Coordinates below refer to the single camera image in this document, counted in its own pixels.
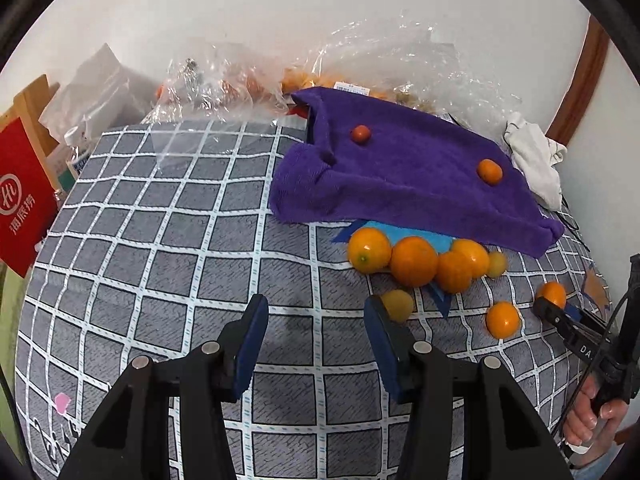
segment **barcode sticker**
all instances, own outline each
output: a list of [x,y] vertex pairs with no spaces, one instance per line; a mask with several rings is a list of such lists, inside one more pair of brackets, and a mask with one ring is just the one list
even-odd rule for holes
[[334,85],[335,90],[344,90],[345,92],[351,92],[352,94],[369,95],[369,89],[364,86],[352,85],[351,83],[342,83],[337,81]]

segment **checkered tablecloth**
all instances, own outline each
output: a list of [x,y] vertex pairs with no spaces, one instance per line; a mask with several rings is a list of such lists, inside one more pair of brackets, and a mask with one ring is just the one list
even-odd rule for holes
[[[386,479],[395,473],[410,407],[382,388],[364,330],[371,293],[396,288],[365,277],[332,238],[348,222],[280,224],[267,207],[274,168],[305,139],[288,118],[265,131],[238,124],[139,124],[104,134],[47,237],[20,321],[15,383],[36,471],[55,478],[110,384],[140,354],[185,355],[264,294],[270,321],[249,390],[225,406],[239,478]],[[189,153],[160,170],[152,135],[180,133]],[[562,213],[570,219],[568,211]],[[568,232],[540,260],[503,250],[509,272],[482,279],[443,319],[414,290],[408,325],[457,358],[501,359],[546,424],[575,386],[577,359],[531,313],[534,291],[558,280],[569,301],[592,259]],[[484,328],[495,301],[511,301],[522,330],[496,341]],[[60,412],[60,397],[70,399]],[[450,477],[462,468],[463,401],[454,402]],[[172,478],[182,480],[180,402],[170,408]]]

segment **silver rivet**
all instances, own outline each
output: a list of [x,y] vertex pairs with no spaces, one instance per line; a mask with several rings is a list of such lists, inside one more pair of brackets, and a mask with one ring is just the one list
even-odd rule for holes
[[149,358],[146,355],[139,355],[131,362],[131,365],[136,369],[144,368],[149,364]]
[[489,357],[485,357],[483,363],[487,368],[492,368],[493,370],[497,370],[502,364],[500,362],[500,359],[492,355],[490,355]]
[[418,352],[418,354],[428,354],[431,352],[431,345],[426,341],[416,341],[414,343],[414,350]]
[[202,345],[202,353],[203,354],[215,354],[218,350],[220,350],[220,345],[217,341],[207,341]]

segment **red bag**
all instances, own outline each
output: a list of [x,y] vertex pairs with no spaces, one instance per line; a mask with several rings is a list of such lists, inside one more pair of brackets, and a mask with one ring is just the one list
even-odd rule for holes
[[0,132],[0,146],[0,259],[24,277],[58,206],[20,119]]

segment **purple cloth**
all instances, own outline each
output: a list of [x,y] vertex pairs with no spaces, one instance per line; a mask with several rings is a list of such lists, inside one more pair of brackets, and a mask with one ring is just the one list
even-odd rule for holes
[[[310,107],[312,144],[293,146],[271,183],[269,205],[283,222],[354,218],[434,231],[539,258],[564,226],[540,214],[522,174],[490,140],[400,105],[327,88],[297,92]],[[355,144],[364,124],[371,137]],[[484,183],[478,163],[500,165]]]

